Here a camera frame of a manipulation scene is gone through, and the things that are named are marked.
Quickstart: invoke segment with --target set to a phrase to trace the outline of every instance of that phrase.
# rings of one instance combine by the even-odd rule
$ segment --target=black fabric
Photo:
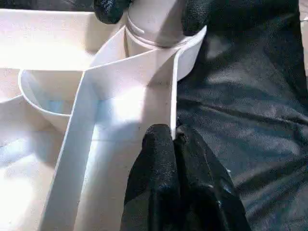
[[[185,230],[249,231],[232,180],[203,138],[194,129],[180,126],[174,145]],[[192,222],[188,215],[197,219]]]
[[[91,10],[91,1],[77,3],[37,0],[31,8]],[[209,15],[195,68],[178,84],[179,123],[195,128],[231,171],[252,230],[307,230],[308,112],[298,1],[221,1]]]

